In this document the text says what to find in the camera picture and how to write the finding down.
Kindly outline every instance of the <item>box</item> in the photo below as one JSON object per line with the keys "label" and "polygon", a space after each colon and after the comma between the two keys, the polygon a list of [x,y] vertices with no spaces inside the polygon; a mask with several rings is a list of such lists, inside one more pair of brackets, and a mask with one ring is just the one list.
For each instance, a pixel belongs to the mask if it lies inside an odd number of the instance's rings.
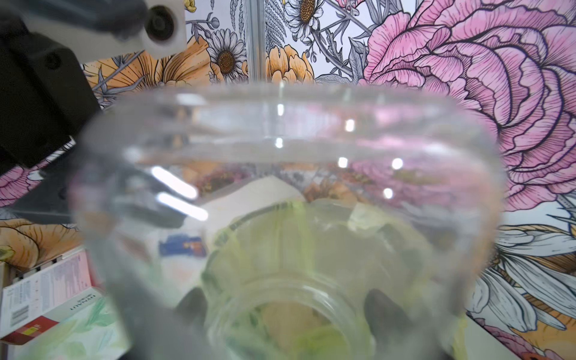
{"label": "box", "polygon": [[74,253],[2,290],[0,339],[25,344],[102,296],[86,251]]}

